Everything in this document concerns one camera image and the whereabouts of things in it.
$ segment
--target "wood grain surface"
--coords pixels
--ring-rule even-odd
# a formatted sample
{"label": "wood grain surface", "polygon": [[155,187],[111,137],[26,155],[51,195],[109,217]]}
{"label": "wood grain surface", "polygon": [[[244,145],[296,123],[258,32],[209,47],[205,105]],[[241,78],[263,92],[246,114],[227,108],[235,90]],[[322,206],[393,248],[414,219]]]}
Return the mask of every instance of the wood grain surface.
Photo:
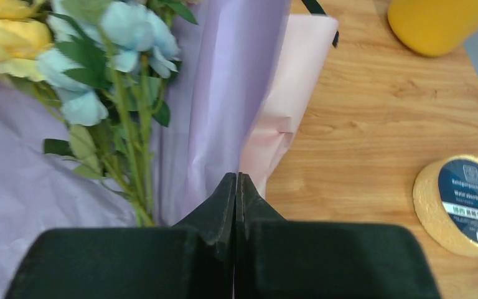
{"label": "wood grain surface", "polygon": [[[478,258],[454,255],[422,228],[412,188],[430,162],[478,156],[478,78],[464,49],[419,57],[391,32],[390,0],[320,0],[340,21],[294,144],[268,182],[288,219],[407,227],[444,298],[478,298]],[[294,0],[293,13],[306,13]]]}

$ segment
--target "sponge label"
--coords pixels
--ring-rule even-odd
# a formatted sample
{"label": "sponge label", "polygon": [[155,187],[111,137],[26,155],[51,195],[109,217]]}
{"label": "sponge label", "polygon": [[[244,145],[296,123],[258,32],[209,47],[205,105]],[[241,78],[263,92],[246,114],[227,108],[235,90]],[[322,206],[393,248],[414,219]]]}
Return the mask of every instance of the sponge label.
{"label": "sponge label", "polygon": [[438,184],[452,221],[478,243],[478,164],[465,159],[450,161],[441,169]]}

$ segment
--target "pink wrapping paper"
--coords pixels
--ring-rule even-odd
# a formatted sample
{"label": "pink wrapping paper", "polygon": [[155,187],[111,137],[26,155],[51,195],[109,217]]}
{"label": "pink wrapping paper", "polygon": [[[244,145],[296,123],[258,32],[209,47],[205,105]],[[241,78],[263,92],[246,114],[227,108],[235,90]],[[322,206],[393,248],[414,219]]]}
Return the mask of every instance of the pink wrapping paper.
{"label": "pink wrapping paper", "polygon": [[290,16],[272,88],[241,156],[261,196],[292,145],[331,48],[338,21],[327,16]]}

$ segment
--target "yellow flower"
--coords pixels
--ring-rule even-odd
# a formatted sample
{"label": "yellow flower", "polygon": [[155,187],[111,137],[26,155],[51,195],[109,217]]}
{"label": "yellow flower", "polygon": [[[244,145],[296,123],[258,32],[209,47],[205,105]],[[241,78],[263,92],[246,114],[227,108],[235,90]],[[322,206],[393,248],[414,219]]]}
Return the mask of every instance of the yellow flower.
{"label": "yellow flower", "polygon": [[0,19],[19,20],[31,17],[46,0],[35,0],[33,5],[21,0],[0,0]]}
{"label": "yellow flower", "polygon": [[34,20],[0,19],[0,78],[2,74],[43,81],[35,57],[52,48],[48,27]]}

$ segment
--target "yellow container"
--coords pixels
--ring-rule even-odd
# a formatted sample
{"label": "yellow container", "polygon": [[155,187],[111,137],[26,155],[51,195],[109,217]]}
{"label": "yellow container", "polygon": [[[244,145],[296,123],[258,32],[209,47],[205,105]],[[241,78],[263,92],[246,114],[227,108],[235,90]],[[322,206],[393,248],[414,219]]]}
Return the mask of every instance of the yellow container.
{"label": "yellow container", "polygon": [[440,56],[478,30],[478,0],[392,0],[388,20],[411,50]]}

